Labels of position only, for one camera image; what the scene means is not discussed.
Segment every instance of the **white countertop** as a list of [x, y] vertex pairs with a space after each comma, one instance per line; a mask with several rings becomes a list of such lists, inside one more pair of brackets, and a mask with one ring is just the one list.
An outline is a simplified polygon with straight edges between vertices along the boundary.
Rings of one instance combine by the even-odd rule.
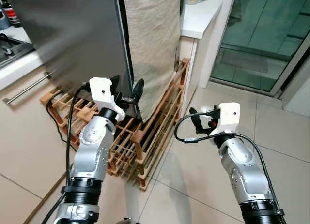
[[185, 5], [181, 35], [201, 39], [204, 31], [218, 14], [223, 0], [206, 0], [196, 5]]
[[[22, 27], [9, 27], [5, 30], [1, 30], [0, 33], [6, 34], [6, 36], [18, 39], [27, 43], [31, 43], [28, 35]], [[33, 51], [13, 61], [4, 68], [0, 69], [0, 90], [12, 84], [14, 81], [20, 79], [24, 75], [33, 71], [43, 63], [39, 58], [39, 55]]]

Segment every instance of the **white wall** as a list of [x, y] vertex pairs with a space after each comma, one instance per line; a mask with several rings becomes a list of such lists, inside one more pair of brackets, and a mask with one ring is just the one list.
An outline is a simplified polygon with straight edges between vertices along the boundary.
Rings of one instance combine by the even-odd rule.
[[280, 99], [284, 110], [310, 117], [310, 57], [303, 63]]
[[292, 97], [284, 109], [310, 117], [310, 77]]

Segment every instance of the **grout line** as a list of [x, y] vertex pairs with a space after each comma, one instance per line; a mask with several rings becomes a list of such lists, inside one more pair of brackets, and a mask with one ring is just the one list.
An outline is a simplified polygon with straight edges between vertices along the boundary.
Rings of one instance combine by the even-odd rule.
[[293, 158], [293, 159], [300, 160], [300, 161], [303, 161], [303, 162], [305, 162], [305, 163], [310, 164], [310, 162], [308, 162], [308, 161], [306, 161], [306, 160], [299, 159], [299, 158], [294, 157], [294, 156], [292, 156], [292, 155], [288, 155], [288, 154], [282, 153], [282, 152], [280, 152], [280, 151], [277, 151], [277, 150], [273, 150], [273, 149], [270, 149], [270, 148], [264, 147], [264, 146], [262, 146], [262, 145], [259, 145], [259, 147], [261, 147], [261, 148], [265, 148], [265, 149], [268, 149], [268, 150], [274, 151], [274, 152], [276, 152], [276, 153], [279, 153], [279, 154], [282, 154], [282, 155], [286, 155], [286, 156], [291, 157], [291, 158]]
[[257, 102], [257, 103], [260, 104], [260, 105], [264, 105], [264, 106], [272, 107], [272, 108], [275, 108], [275, 109], [279, 109], [279, 110], [284, 111], [284, 112], [286, 112], [286, 113], [295, 114], [295, 115], [301, 116], [301, 117], [303, 117], [303, 118], [310, 119], [310, 117], [308, 117], [308, 116], [305, 116], [305, 115], [302, 115], [302, 114], [298, 114], [298, 113], [294, 113], [294, 112], [292, 112], [292, 111], [285, 110], [285, 109], [282, 107], [282, 100], [281, 100], [281, 99], [279, 99], [279, 100], [280, 100], [280, 102], [281, 102], [281, 107], [277, 107], [277, 106], [275, 106], [275, 105], [269, 105], [269, 104], [266, 104], [266, 103], [263, 103], [263, 102]]
[[164, 166], [164, 164], [165, 164], [166, 158], [167, 158], [167, 156], [168, 156], [168, 154], [169, 154], [169, 152], [170, 152], [170, 149], [171, 149], [171, 147], [172, 147], [172, 145], [173, 145], [173, 143], [174, 143], [174, 141], [175, 141], [174, 135], [172, 135], [172, 138], [173, 138], [173, 141], [172, 141], [172, 143], [171, 143], [170, 146], [169, 146], [169, 149], [168, 149], [168, 151], [167, 151], [167, 154], [166, 154], [166, 155], [164, 156], [164, 158], [163, 158], [163, 164], [162, 164], [161, 167], [158, 169], [159, 172], [158, 172], [156, 178], [153, 178], [153, 177], [152, 177], [154, 180], [157, 180], [157, 178], [159, 177], [159, 174], [161, 173], [161, 170], [162, 170], [162, 168], [163, 168], [163, 166]]
[[244, 223], [242, 220], [239, 220], [239, 219], [237, 219], [237, 218], [235, 218], [235, 217], [233, 217], [233, 216], [231, 216], [231, 215], [229, 215], [229, 214], [226, 214], [226, 213], [220, 211], [219, 209], [216, 209], [216, 208], [214, 208], [214, 207], [212, 207], [212, 206], [210, 206], [210, 205], [208, 205], [208, 204], [206, 204], [206, 203], [204, 203], [204, 202], [202, 202], [202, 201], [200, 201], [200, 200], [197, 200], [197, 199], [195, 199], [195, 198], [193, 198], [193, 197], [191, 197], [191, 196], [189, 196], [189, 195], [187, 195], [187, 194], [185, 194], [185, 193], [183, 193], [183, 192], [181, 192], [181, 191], [179, 191], [179, 190], [177, 190], [177, 189], [175, 189], [175, 188], [172, 188], [172, 187], [169, 186], [169, 185], [166, 185], [166, 184], [163, 183], [163, 182], [160, 182], [160, 181], [158, 181], [158, 180], [156, 180], [156, 181], [159, 182], [159, 183], [161, 183], [161, 184], [163, 184], [163, 185], [165, 185], [165, 186], [167, 186], [167, 187], [169, 187], [169, 188], [171, 188], [171, 189], [173, 189], [173, 190], [175, 190], [175, 191], [177, 191], [177, 192], [179, 192], [179, 193], [181, 193], [181, 194], [183, 194], [183, 195], [185, 195], [185, 196], [188, 196], [188, 197], [192, 198], [192, 199], [195, 200], [195, 201], [198, 201], [198, 202], [201, 203], [201, 204], [204, 204], [205, 206], [208, 206], [208, 207], [210, 207], [210, 208], [212, 208], [212, 209], [215, 209], [216, 211], [218, 211], [218, 212], [220, 212], [220, 213], [222, 213], [222, 214], [225, 214], [225, 215], [227, 215], [227, 216], [229, 216], [229, 217], [231, 217], [231, 218], [233, 218], [233, 219], [235, 219], [235, 220], [237, 220], [237, 221], [239, 221], [239, 222], [241, 222], [241, 223]]
[[146, 199], [146, 201], [145, 201], [145, 204], [144, 204], [144, 206], [143, 206], [143, 209], [142, 209], [142, 211], [141, 211], [141, 213], [140, 213], [140, 216], [139, 216], [137, 222], [140, 221], [140, 218], [141, 218], [141, 216], [142, 216], [142, 214], [143, 214], [143, 211], [144, 211], [144, 209], [145, 209], [145, 207], [146, 207], [147, 202], [149, 201], [149, 198], [150, 198], [150, 196], [151, 196], [151, 194], [152, 194], [152, 191], [153, 191], [153, 189], [154, 189], [154, 187], [155, 187], [155, 183], [156, 183], [156, 181], [157, 181], [157, 180], [155, 180], [155, 179], [153, 179], [153, 178], [151, 178], [151, 179], [154, 180], [154, 184], [153, 184], [153, 186], [152, 186], [152, 189], [151, 189], [151, 191], [150, 191], [150, 194], [147, 196], [147, 199]]
[[6, 178], [7, 180], [9, 180], [10, 182], [12, 182], [12, 183], [16, 184], [18, 187], [20, 187], [20, 188], [22, 188], [22, 189], [26, 190], [27, 192], [31, 193], [32, 195], [34, 195], [34, 196], [36, 196], [36, 197], [40, 198], [41, 200], [43, 199], [43, 198], [41, 198], [40, 196], [38, 196], [37, 194], [34, 194], [34, 193], [33, 193], [33, 192], [31, 192], [30, 190], [26, 189], [25, 187], [23, 187], [23, 186], [21, 186], [21, 185], [17, 184], [15, 181], [13, 181], [13, 180], [11, 180], [10, 178], [6, 177], [6, 176], [5, 176], [5, 175], [3, 175], [2, 173], [0, 173], [0, 175], [1, 175], [2, 177]]

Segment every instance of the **stove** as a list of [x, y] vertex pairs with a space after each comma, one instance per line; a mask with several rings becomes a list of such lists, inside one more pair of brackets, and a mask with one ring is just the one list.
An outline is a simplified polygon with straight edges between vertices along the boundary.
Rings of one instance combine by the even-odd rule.
[[9, 38], [0, 33], [0, 70], [32, 51], [34, 51], [32, 44]]

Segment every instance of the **silver drawer handle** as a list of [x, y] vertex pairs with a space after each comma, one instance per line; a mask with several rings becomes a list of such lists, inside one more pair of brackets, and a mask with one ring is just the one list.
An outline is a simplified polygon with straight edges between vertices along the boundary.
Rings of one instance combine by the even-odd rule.
[[17, 99], [18, 97], [20, 97], [21, 95], [23, 95], [25, 92], [29, 91], [30, 89], [32, 89], [34, 86], [36, 86], [37, 84], [41, 83], [42, 81], [44, 81], [46, 78], [48, 78], [49, 76], [51, 76], [54, 73], [48, 73], [45, 76], [41, 77], [40, 79], [38, 79], [37, 81], [35, 81], [34, 83], [32, 83], [31, 85], [29, 85], [27, 88], [25, 88], [24, 90], [22, 90], [21, 92], [19, 92], [18, 94], [16, 94], [14, 97], [12, 97], [11, 99], [9, 98], [4, 98], [3, 101], [6, 104], [9, 104], [11, 102], [13, 102], [15, 99]]

